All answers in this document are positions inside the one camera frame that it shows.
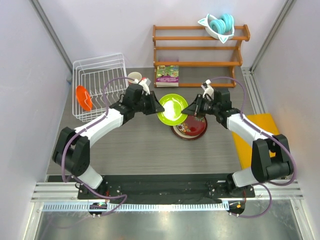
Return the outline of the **green plate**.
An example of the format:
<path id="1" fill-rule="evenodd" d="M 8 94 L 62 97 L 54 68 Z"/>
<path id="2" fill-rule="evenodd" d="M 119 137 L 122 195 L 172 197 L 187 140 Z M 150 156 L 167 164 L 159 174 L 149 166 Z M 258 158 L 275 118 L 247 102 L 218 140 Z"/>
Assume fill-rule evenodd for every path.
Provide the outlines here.
<path id="1" fill-rule="evenodd" d="M 187 100 L 176 93 L 169 93 L 159 100 L 164 111 L 157 114 L 158 119 L 167 126 L 182 124 L 188 117 L 182 111 L 188 107 Z"/>

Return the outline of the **red floral small plate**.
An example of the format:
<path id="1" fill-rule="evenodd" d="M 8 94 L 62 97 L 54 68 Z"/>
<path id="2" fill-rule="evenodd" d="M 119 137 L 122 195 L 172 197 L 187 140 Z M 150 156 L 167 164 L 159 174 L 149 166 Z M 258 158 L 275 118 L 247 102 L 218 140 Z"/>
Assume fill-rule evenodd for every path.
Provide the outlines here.
<path id="1" fill-rule="evenodd" d="M 207 119 L 204 116 L 188 116 L 183 123 L 178 124 L 176 127 L 186 135 L 196 136 L 207 127 Z"/>

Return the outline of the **large red cream plate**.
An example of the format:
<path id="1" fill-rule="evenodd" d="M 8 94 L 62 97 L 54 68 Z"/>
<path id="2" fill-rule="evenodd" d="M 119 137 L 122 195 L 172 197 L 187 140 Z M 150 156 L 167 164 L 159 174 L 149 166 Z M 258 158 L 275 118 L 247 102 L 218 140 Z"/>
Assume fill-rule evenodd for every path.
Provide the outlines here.
<path id="1" fill-rule="evenodd" d="M 186 141 L 194 141 L 201 138 L 206 133 L 208 128 L 206 127 L 200 134 L 194 135 L 194 136 L 182 133 L 180 130 L 178 130 L 176 126 L 171 126 L 170 129 L 173 132 L 173 134 L 176 135 L 177 137 Z"/>

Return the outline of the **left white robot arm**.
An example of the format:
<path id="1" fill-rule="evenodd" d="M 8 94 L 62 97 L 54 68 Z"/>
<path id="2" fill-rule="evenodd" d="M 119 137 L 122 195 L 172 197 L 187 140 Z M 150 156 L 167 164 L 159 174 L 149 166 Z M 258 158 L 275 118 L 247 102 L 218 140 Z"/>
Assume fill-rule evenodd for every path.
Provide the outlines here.
<path id="1" fill-rule="evenodd" d="M 100 200 L 107 192 L 103 177 L 90 165 L 90 150 L 100 138 L 131 120 L 135 113 L 152 115 L 164 112 L 155 93 L 148 86 L 131 84 L 122 99 L 113 103 L 102 115 L 75 129 L 65 127 L 53 151 L 53 161 L 89 187 L 89 194 Z"/>

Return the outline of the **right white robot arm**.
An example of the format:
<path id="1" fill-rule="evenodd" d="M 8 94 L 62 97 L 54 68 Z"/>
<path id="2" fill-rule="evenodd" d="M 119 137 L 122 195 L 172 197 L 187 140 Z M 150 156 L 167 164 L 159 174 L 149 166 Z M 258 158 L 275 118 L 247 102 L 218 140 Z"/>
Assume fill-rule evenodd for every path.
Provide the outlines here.
<path id="1" fill-rule="evenodd" d="M 288 139 L 283 134 L 274 135 L 251 122 L 241 110 L 232 106 L 226 88 L 205 90 L 182 110 L 195 117 L 213 115 L 224 128 L 237 134 L 251 149 L 251 165 L 227 177 L 226 193 L 233 198 L 243 193 L 244 187 L 270 183 L 288 186 L 295 180 L 296 163 L 290 153 Z"/>

